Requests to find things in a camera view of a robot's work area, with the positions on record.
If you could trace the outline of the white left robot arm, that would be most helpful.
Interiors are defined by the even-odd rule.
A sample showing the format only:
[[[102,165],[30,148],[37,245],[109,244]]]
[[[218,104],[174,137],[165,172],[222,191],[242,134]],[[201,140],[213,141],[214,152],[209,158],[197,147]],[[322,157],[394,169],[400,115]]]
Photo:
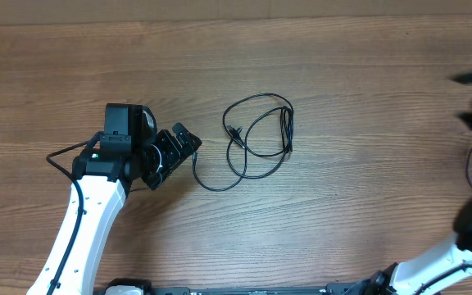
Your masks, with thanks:
[[[157,189],[201,146],[199,137],[177,123],[158,129],[143,105],[109,103],[104,129],[79,144],[70,200],[52,250],[30,294],[91,294],[111,227],[141,179]]]

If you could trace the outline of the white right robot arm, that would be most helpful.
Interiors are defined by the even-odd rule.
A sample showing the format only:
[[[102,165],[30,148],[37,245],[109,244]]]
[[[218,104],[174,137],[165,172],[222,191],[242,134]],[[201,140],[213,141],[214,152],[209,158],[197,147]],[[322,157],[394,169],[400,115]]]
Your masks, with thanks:
[[[452,76],[458,84],[472,84],[472,71]],[[472,131],[472,111],[457,117]],[[472,189],[470,158],[465,161],[465,179]],[[394,263],[370,278],[344,287],[326,286],[322,294],[440,294],[445,288],[472,276],[472,198],[453,221],[452,234],[420,256]]]

